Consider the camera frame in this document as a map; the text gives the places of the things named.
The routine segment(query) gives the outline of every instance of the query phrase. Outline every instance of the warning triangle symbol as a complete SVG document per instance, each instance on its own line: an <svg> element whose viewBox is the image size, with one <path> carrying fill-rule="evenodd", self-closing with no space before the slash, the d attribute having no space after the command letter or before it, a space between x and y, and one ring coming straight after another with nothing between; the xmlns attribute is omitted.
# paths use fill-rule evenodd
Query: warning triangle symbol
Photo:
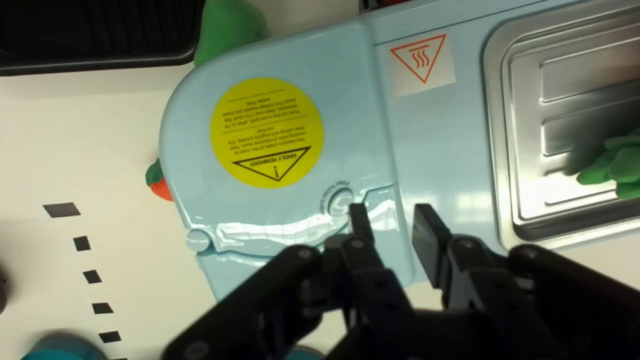
<svg viewBox="0 0 640 360"><path fill-rule="evenodd" d="M433 75L446 34L392 48L392 55L423 83Z"/></svg>
<svg viewBox="0 0 640 360"><path fill-rule="evenodd" d="M248 172L281 183L306 157L310 148L313 147L274 153L274 154L256 157L256 158L244 158L234 165Z"/></svg>

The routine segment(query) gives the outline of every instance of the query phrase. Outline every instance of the yellow warning label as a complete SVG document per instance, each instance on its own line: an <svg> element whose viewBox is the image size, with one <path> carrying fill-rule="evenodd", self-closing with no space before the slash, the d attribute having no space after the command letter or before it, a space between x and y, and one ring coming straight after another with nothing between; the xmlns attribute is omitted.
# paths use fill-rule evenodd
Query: yellow warning label
<svg viewBox="0 0 640 360"><path fill-rule="evenodd" d="M279 78L250 78L233 86L215 108L211 136L223 169L258 189L303 180L324 144L315 102Z"/></svg>

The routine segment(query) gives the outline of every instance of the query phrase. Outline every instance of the warning sticker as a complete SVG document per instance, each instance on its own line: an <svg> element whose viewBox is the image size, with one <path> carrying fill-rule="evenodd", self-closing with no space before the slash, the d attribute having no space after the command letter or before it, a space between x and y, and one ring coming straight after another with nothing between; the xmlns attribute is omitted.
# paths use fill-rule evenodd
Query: warning sticker
<svg viewBox="0 0 640 360"><path fill-rule="evenodd" d="M211 136L223 169L258 189L303 180L324 144L315 102L279 78L250 78L233 86L215 108Z"/></svg>
<svg viewBox="0 0 640 360"><path fill-rule="evenodd" d="M449 37L420 37L390 48L390 73L398 97L457 83Z"/></svg>

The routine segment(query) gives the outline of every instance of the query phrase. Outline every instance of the white surface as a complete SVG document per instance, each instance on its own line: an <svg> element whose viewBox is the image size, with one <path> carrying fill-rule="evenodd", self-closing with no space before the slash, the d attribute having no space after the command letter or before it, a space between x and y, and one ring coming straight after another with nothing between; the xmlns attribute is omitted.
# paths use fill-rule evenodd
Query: white surface
<svg viewBox="0 0 640 360"><path fill-rule="evenodd" d="M356 3L260 0L274 34L352 17ZM156 158L167 98L190 67L0 78L0 266L14 286L0 316L0 358L20 358L45 332L73 331L111 358L154 360L215 305L172 204L154 199L144 170ZM50 220L42 204L76 202L83 217ZM74 237L93 251L76 253ZM640 286L639 242L599 242L567 254ZM83 273L99 270L103 285ZM438 309L426 285L413 303ZM93 303L114 315L95 316ZM306 345L328 351L334 315Z"/></svg>

